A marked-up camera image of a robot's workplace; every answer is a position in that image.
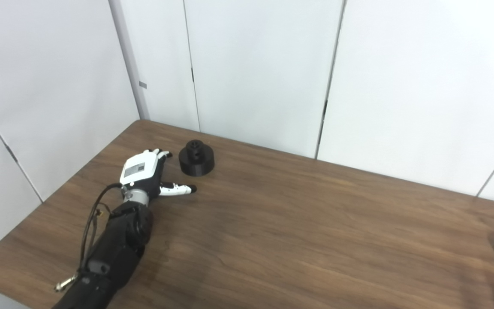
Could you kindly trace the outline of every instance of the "robotic arm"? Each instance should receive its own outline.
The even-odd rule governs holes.
[[[159,195],[185,195],[196,192],[192,185],[161,182],[163,164],[169,151],[145,150],[127,160],[120,182],[100,194],[87,221],[80,267],[55,290],[70,289],[53,309],[105,309],[112,297],[131,278],[150,240],[153,215],[148,208]],[[84,254],[88,228],[100,199],[111,188],[121,188],[123,203],[110,213],[106,229]]]

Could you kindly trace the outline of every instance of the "cable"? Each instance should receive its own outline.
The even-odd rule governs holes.
[[[106,209],[106,211],[108,211],[108,215],[111,215],[110,207],[108,207],[108,205],[106,205],[106,203],[100,202],[99,204],[102,205],[102,206],[104,206],[104,209]]]
[[[104,194],[106,194],[106,192],[110,191],[113,188],[121,188],[122,186],[123,185],[119,182],[116,182],[115,184],[108,185],[106,188],[104,188],[104,190],[102,190],[102,192],[100,193],[100,195],[96,199],[96,202],[94,202],[93,207],[90,210],[90,214],[89,214],[89,217],[87,219],[87,223],[85,225],[85,230],[83,231],[83,237],[81,238],[81,253],[80,253],[80,259],[79,259],[80,269],[84,269],[85,264],[87,262],[87,259],[85,258],[85,244],[87,242],[87,235],[89,233],[90,223],[93,220],[93,216],[94,216],[94,213],[96,211],[96,208],[100,204],[100,200],[102,199]]]
[[[92,249],[92,248],[93,248],[93,244],[94,244],[94,237],[95,237],[95,235],[96,235],[96,227],[97,227],[97,225],[98,225],[98,223],[96,222],[96,221],[98,221],[98,220],[96,219],[96,217],[98,217],[98,214],[94,215],[94,217],[93,217],[93,231],[90,233],[89,247],[88,247],[88,248],[87,248],[87,250],[86,250],[86,251],[87,251],[87,253],[86,253],[87,255],[89,255],[89,254],[90,254],[90,249]]]

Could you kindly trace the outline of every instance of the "black cylinder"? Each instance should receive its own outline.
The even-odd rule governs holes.
[[[211,147],[199,139],[194,139],[186,144],[178,154],[180,169],[188,176],[203,176],[212,171],[214,167],[214,153]]]

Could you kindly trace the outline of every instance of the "wooden table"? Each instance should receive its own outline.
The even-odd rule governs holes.
[[[0,292],[51,308],[90,206],[125,160],[194,138],[216,167],[190,178],[167,161],[163,180],[198,192],[152,202],[151,242],[110,308],[494,309],[494,202],[149,121],[0,242]],[[103,201],[121,202],[117,190]]]

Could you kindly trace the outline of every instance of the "white robotic hand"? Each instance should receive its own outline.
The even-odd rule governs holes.
[[[196,186],[181,185],[174,182],[162,182],[161,174],[163,173],[163,164],[165,160],[172,157],[169,151],[155,149],[153,151],[145,150],[125,162],[121,172],[120,182],[129,190],[138,188],[151,195],[151,198],[157,195],[172,196],[185,195],[196,192]]]

